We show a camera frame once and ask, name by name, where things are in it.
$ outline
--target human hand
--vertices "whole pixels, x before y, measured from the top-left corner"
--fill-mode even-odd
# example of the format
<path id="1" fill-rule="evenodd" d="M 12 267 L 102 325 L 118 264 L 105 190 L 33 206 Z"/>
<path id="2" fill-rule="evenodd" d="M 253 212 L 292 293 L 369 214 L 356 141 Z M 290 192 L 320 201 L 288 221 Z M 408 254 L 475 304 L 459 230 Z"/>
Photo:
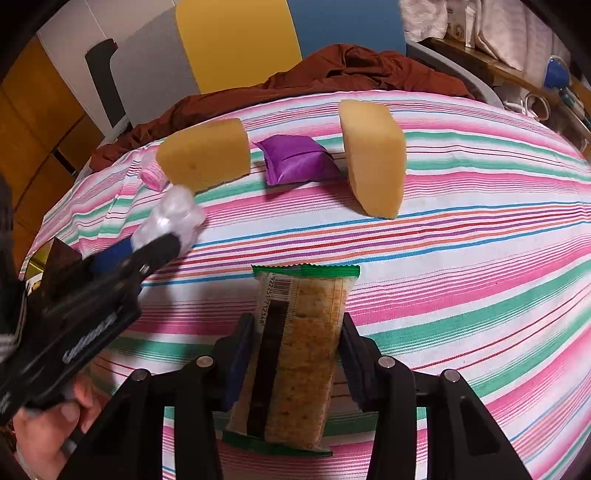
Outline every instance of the human hand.
<path id="1" fill-rule="evenodd" d="M 31 415 L 21 408 L 13 418 L 18 451 L 28 467 L 43 480 L 56 480 L 67 458 L 61 446 L 76 427 L 88 432 L 102 409 L 103 399 L 92 382 L 80 374 L 74 381 L 74 398 Z"/>

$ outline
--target barcode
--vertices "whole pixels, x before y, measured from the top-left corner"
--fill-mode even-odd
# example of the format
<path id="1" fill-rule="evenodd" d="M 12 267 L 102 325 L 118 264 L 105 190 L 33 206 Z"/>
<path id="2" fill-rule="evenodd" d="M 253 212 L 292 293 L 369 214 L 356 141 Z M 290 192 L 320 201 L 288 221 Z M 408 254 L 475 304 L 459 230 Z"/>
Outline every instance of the barcode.
<path id="1" fill-rule="evenodd" d="M 288 301 L 290 299 L 290 285 L 291 280 L 289 278 L 275 277 L 271 298 L 274 300 Z"/>

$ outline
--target brown fabric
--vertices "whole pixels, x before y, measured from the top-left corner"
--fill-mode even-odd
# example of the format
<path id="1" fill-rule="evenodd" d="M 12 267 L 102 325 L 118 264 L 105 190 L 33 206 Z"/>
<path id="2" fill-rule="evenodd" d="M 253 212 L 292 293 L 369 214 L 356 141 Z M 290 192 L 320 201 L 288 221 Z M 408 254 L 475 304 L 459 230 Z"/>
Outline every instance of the brown fabric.
<path id="1" fill-rule="evenodd" d="M 231 65 L 228 74 L 232 74 Z M 461 80 L 435 72 L 396 51 L 376 53 L 354 45 L 330 45 L 291 70 L 276 73 L 265 83 L 185 97 L 160 118 L 138 125 L 117 142 L 98 148 L 90 158 L 90 167 L 102 170 L 134 148 L 247 106 L 312 93 L 363 90 L 406 90 L 473 98 Z"/>

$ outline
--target pink cap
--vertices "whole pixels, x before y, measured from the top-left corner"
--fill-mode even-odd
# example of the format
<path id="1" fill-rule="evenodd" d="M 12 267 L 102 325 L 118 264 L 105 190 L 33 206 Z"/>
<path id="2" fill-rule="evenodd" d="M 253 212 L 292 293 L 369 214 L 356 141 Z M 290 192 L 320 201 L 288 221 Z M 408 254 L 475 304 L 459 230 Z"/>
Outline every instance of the pink cap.
<path id="1" fill-rule="evenodd" d="M 144 182 L 144 185 L 155 192 L 163 191 L 168 183 L 167 176 L 155 160 L 151 160 L 143 165 L 138 176 L 139 179 Z"/>

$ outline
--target white wall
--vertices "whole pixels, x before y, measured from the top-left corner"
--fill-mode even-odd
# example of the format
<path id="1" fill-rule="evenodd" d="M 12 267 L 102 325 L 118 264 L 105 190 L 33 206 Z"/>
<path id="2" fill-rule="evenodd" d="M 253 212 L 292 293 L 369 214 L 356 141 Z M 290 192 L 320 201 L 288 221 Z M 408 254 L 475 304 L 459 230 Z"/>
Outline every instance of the white wall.
<path id="1" fill-rule="evenodd" d="M 37 33 L 57 71 L 104 134 L 111 124 L 84 55 L 107 38 L 120 44 L 178 1 L 70 0 Z"/>

